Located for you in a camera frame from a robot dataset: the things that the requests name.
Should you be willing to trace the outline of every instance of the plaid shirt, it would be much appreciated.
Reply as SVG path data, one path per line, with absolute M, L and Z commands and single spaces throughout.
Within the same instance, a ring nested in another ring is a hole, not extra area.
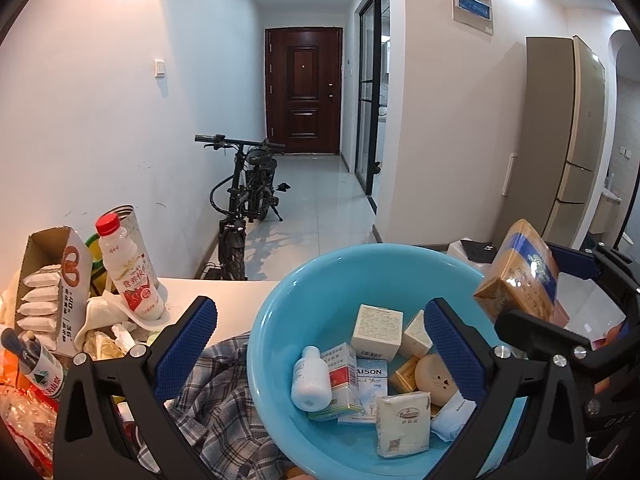
M 293 464 L 264 429 L 249 390 L 244 334 L 205 349 L 167 410 L 188 443 L 224 480 L 279 480 Z M 148 448 L 140 463 L 158 473 Z

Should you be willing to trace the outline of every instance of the pretzel logo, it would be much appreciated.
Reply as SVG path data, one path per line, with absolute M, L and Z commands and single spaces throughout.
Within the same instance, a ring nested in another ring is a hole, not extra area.
M 69 256 L 74 254 L 75 260 L 69 259 Z M 80 253 L 78 249 L 73 246 L 69 246 L 62 253 L 62 279 L 71 288 L 75 288 L 80 283 L 80 271 L 78 270 L 78 263 L 80 263 Z

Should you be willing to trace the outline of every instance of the blue plastic basin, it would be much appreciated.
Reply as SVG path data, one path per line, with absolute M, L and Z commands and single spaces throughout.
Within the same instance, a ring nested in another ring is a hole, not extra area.
M 375 427 L 311 422 L 293 405 L 292 368 L 305 346 L 324 351 L 349 342 L 362 303 L 401 310 L 406 323 L 429 300 L 443 297 L 463 322 L 497 345 L 491 322 L 472 298 L 481 278 L 444 254 L 373 244 L 325 254 L 282 280 L 258 313 L 248 349 L 251 393 L 277 446 L 318 480 L 422 480 L 449 444 L 432 433 L 430 450 L 424 453 L 381 458 Z M 390 373 L 403 361 L 397 357 Z M 514 403 L 484 469 L 504 454 L 523 406 L 524 400 Z

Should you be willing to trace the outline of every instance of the screw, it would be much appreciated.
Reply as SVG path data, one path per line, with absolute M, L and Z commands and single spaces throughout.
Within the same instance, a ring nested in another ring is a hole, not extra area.
M 554 364 L 556 366 L 561 367 L 561 368 L 565 367 L 566 366 L 566 358 L 563 355 L 560 355 L 560 354 L 554 355 Z
M 76 366 L 80 366 L 81 364 L 83 364 L 86 361 L 86 354 L 76 354 L 76 356 L 74 357 L 74 364 Z
M 600 412 L 600 401 L 591 399 L 587 404 L 587 413 L 589 415 L 597 415 Z
M 500 345 L 494 348 L 494 354 L 498 359 L 508 359 L 511 357 L 511 350 L 504 345 Z
M 144 345 L 135 345 L 131 350 L 129 350 L 129 355 L 131 357 L 142 357 L 146 353 L 146 346 Z
M 584 359 L 587 357 L 587 349 L 584 346 L 577 346 L 574 348 L 574 357 L 576 359 Z

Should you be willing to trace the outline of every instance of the bicycle handlebar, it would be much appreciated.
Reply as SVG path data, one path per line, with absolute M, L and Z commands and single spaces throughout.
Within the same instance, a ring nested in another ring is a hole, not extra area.
M 227 139 L 224 135 L 216 135 L 214 137 L 204 136 L 204 135 L 196 135 L 196 142 L 205 142 L 207 144 L 218 144 L 221 148 L 224 148 L 226 144 L 235 145 L 235 146 L 255 146 L 256 148 L 272 148 L 274 150 L 284 150 L 284 144 L 277 144 L 276 142 L 269 142 L 268 140 L 264 140 L 263 142 L 254 142 L 252 140 L 234 140 Z

